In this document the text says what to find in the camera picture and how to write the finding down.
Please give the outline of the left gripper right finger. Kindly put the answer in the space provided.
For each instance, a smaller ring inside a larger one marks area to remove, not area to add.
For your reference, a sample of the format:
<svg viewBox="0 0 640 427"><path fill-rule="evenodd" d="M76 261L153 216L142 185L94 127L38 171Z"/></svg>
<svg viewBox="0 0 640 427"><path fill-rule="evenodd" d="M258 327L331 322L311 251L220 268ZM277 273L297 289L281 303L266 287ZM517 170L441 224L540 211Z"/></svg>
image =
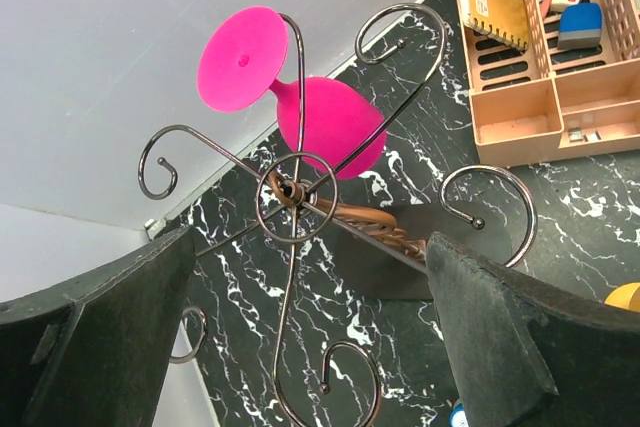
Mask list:
<svg viewBox="0 0 640 427"><path fill-rule="evenodd" d="M636 426L639 316L434 233L426 268L472 426Z"/></svg>

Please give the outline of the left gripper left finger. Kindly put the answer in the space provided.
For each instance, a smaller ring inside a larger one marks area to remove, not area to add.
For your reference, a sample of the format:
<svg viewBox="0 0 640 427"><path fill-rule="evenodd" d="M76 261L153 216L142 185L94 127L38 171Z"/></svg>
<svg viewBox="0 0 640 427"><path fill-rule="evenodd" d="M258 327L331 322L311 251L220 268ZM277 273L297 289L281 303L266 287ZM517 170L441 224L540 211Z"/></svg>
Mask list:
<svg viewBox="0 0 640 427"><path fill-rule="evenodd" d="M183 227L2 303L2 425L151 425L194 266Z"/></svg>

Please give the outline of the magenta wine glass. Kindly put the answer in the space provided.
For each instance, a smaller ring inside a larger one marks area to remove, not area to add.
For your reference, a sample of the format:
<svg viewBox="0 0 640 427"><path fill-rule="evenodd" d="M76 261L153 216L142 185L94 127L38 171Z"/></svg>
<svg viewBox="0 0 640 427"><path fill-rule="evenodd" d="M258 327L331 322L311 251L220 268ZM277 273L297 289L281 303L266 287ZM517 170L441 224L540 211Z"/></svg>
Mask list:
<svg viewBox="0 0 640 427"><path fill-rule="evenodd" d="M197 90L209 108L236 112L267 92L277 99L280 134L292 151L320 172L355 178L381 157L386 132L383 114L356 90L332 78L298 74L280 81L296 36L298 60L305 60L304 39L288 16L266 6L251 6L227 18L211 35L200 57Z"/></svg>

